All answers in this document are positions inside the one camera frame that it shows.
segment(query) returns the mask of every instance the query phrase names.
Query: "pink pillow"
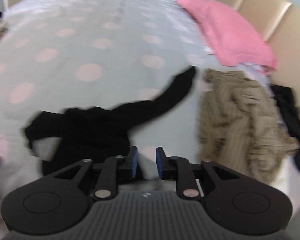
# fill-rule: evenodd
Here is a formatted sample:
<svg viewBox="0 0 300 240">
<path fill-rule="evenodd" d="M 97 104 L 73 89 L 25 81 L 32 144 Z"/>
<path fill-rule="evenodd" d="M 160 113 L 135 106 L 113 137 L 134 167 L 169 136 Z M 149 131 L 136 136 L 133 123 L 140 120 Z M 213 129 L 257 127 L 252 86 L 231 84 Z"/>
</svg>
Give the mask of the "pink pillow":
<svg viewBox="0 0 300 240">
<path fill-rule="evenodd" d="M 178 3 L 198 22 L 221 65 L 249 62 L 277 70 L 277 59 L 271 48 L 232 8 L 214 0 L 178 0 Z"/>
</svg>

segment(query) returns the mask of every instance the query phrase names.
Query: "mattress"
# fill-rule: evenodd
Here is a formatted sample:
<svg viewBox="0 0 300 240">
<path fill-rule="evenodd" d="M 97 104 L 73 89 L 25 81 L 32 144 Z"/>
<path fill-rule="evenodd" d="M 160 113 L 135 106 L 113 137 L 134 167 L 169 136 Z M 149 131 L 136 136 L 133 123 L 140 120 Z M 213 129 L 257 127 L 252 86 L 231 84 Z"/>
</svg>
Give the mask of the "mattress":
<svg viewBox="0 0 300 240">
<path fill-rule="evenodd" d="M 196 23 L 173 0 L 24 0 L 5 18 L 0 41 L 0 200 L 40 176 L 21 127 L 37 111 L 151 99 L 188 65 L 199 74 L 185 100 L 131 134 L 148 179 L 157 177 L 155 149 L 198 163 L 198 111 L 206 68 L 241 69 L 264 86 L 266 77 L 239 65 L 220 66 L 207 55 Z M 286 158 L 273 186 L 300 209 L 300 172 Z M 147 186 L 157 189 L 157 181 Z"/>
</svg>

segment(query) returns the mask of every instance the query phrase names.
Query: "padded headboard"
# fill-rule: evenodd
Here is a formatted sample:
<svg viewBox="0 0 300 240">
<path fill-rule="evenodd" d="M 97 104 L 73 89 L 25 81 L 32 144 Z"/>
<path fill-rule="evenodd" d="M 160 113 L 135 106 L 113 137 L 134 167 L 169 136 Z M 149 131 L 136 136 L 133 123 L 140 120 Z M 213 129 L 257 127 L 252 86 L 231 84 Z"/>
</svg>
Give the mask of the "padded headboard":
<svg viewBox="0 0 300 240">
<path fill-rule="evenodd" d="M 300 9 L 286 0 L 218 1 L 237 10 L 270 45 L 278 59 L 271 79 L 294 89 L 300 110 Z"/>
</svg>

